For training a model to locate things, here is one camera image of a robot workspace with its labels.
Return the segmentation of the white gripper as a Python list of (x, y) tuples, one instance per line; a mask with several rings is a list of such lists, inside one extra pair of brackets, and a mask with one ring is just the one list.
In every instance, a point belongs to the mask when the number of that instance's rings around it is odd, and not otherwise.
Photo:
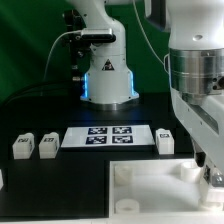
[(200, 106), (186, 103), (175, 89), (171, 90), (171, 100), (175, 116), (197, 142), (195, 162), (203, 167), (207, 155), (212, 161), (210, 184), (224, 187), (224, 91), (205, 96)]

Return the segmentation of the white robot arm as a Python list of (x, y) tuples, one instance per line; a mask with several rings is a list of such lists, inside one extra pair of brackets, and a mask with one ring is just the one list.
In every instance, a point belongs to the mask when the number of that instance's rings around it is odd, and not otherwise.
[(125, 29), (107, 15), (107, 5), (145, 6), (150, 24), (167, 32), (169, 50), (162, 64), (167, 67), (173, 111), (200, 153), (207, 182), (224, 183), (224, 0), (66, 0), (93, 33), (106, 29), (116, 36), (112, 43), (90, 44), (92, 59), (85, 84), (85, 100), (95, 104), (121, 104), (136, 98), (130, 85), (125, 56), (137, 50), (141, 65), (151, 67), (141, 42), (141, 25)]

